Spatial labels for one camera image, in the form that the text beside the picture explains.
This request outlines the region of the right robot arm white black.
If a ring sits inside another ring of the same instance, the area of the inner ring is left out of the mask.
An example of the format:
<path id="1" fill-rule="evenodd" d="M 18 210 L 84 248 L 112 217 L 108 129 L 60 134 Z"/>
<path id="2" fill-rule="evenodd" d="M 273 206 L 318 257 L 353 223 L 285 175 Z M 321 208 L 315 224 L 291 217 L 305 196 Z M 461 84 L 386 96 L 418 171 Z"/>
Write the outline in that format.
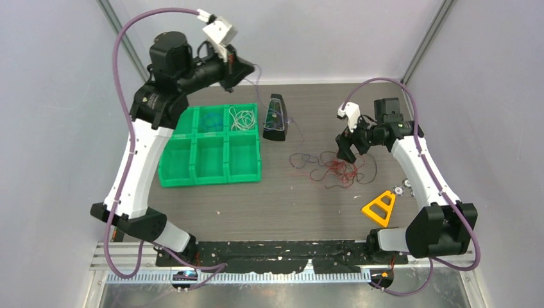
<path id="1" fill-rule="evenodd" d="M 467 252 L 478 218 L 472 203 L 461 201 L 434 163 L 422 129 L 406 120 L 396 98 L 374 102 L 375 117 L 366 121 L 358 104 L 347 102 L 337 109 L 337 118 L 347 126 L 337 135 L 337 157 L 351 164 L 372 146 L 385 146 L 405 173 L 418 204 L 418 213 L 408 227 L 373 229 L 367 236 L 366 255 L 383 263 L 392 252 L 415 258 L 462 255 Z"/>

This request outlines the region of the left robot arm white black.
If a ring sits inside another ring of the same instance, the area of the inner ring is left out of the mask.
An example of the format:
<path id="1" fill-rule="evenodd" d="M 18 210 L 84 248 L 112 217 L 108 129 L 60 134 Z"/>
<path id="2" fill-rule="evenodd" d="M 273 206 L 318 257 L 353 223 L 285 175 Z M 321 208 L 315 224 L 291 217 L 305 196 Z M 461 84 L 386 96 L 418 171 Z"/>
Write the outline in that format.
<path id="1" fill-rule="evenodd" d="M 150 78 L 134 94 L 129 111 L 132 131 L 114 184 L 105 200 L 90 208 L 91 216 L 145 242 L 172 250 L 182 266 L 196 260 L 194 236 L 171 223 L 164 213 L 148 205 L 154 174 L 167 142 L 182 114 L 188 96 L 215 83 L 232 92 L 254 65 L 237 55 L 232 45 L 222 58 L 211 42 L 203 58 L 193 55 L 185 34 L 177 31 L 158 35 L 149 49 Z"/>

